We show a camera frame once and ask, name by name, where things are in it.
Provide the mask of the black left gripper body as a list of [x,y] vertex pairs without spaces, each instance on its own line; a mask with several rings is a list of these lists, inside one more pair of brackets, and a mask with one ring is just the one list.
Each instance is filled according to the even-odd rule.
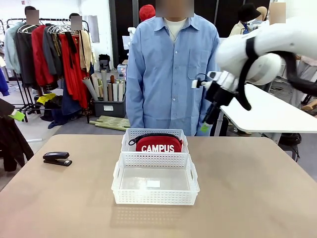
[[0,116],[7,117],[12,115],[13,111],[15,110],[15,106],[8,103],[7,101],[0,99]]

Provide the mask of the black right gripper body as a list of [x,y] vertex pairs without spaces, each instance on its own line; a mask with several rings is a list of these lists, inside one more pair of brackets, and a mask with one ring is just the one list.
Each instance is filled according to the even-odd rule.
[[221,88],[215,81],[206,82],[205,89],[205,99],[216,104],[218,107],[228,106],[234,98],[234,93]]

